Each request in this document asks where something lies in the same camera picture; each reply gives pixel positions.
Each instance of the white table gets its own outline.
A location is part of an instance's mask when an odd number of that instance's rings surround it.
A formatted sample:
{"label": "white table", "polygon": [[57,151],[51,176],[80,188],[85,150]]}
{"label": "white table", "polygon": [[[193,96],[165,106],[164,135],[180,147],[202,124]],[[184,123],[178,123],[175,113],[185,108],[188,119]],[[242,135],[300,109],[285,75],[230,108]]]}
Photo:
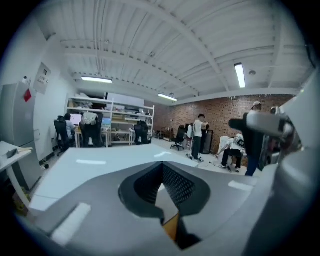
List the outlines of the white table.
{"label": "white table", "polygon": [[154,144],[111,148],[69,148],[35,191],[30,210],[36,216],[95,177],[157,161],[198,166],[197,162]]}
{"label": "white table", "polygon": [[7,152],[14,150],[14,149],[21,149],[21,147],[11,145],[9,143],[6,143],[4,141],[0,142],[0,173],[6,170],[6,173],[23,204],[25,207],[29,209],[29,200],[27,199],[25,193],[20,187],[20,184],[17,180],[17,177],[15,175],[14,170],[12,169],[12,165],[19,160],[25,158],[26,156],[31,154],[31,150],[22,151],[20,153],[17,153],[11,158],[7,158]]}

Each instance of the computer monitor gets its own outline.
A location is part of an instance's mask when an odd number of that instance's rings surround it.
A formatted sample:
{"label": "computer monitor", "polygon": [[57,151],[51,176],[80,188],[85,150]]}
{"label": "computer monitor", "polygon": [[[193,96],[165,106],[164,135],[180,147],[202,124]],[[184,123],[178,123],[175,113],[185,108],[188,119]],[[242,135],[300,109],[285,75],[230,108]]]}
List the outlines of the computer monitor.
{"label": "computer monitor", "polygon": [[102,125],[103,126],[110,126],[111,125],[111,118],[108,118],[108,117],[102,118]]}
{"label": "computer monitor", "polygon": [[75,126],[78,126],[81,122],[82,115],[80,114],[70,114],[71,115],[71,123],[73,123]]}

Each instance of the fluorescent light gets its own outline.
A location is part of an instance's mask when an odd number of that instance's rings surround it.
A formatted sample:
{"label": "fluorescent light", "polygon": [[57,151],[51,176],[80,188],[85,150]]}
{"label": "fluorescent light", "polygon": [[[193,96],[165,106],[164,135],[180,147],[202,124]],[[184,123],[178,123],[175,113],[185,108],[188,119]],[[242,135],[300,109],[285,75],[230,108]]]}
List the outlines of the fluorescent light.
{"label": "fluorescent light", "polygon": [[234,68],[236,71],[236,75],[238,76],[240,88],[245,88],[246,80],[245,80],[244,66],[242,65],[242,63],[237,63],[237,64],[234,64]]}
{"label": "fluorescent light", "polygon": [[82,79],[83,81],[90,81],[90,82],[99,82],[99,83],[112,84],[112,80],[106,79],[106,78],[81,76],[81,79]]}
{"label": "fluorescent light", "polygon": [[158,96],[159,96],[159,97],[162,97],[162,98],[165,98],[165,99],[167,99],[167,100],[172,100],[172,101],[174,101],[174,102],[177,101],[176,98],[172,98],[172,97],[169,97],[169,96],[167,96],[167,95],[163,95],[163,94],[161,94],[161,93],[159,93]]}

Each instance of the gray refrigerator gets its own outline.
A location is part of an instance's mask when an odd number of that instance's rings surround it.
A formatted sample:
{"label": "gray refrigerator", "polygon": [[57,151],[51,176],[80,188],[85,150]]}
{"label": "gray refrigerator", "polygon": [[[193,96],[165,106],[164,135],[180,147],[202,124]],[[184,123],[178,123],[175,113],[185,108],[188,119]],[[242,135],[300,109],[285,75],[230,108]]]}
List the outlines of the gray refrigerator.
{"label": "gray refrigerator", "polygon": [[[27,91],[31,97],[25,100]],[[4,142],[21,148],[33,148],[32,153],[12,168],[21,187],[31,190],[42,175],[34,136],[34,111],[37,92],[27,84],[3,85],[0,98],[0,135]]]}

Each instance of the red sign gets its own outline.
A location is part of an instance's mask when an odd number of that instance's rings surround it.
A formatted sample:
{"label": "red sign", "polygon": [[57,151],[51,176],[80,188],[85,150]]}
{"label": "red sign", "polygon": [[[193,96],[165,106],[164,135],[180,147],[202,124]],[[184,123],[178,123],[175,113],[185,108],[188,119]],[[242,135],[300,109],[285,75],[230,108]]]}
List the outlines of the red sign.
{"label": "red sign", "polygon": [[24,101],[25,101],[25,102],[28,102],[28,100],[30,100],[31,97],[32,97],[32,95],[31,95],[30,90],[29,90],[29,89],[26,90],[26,92],[25,92],[24,95],[23,95]]}

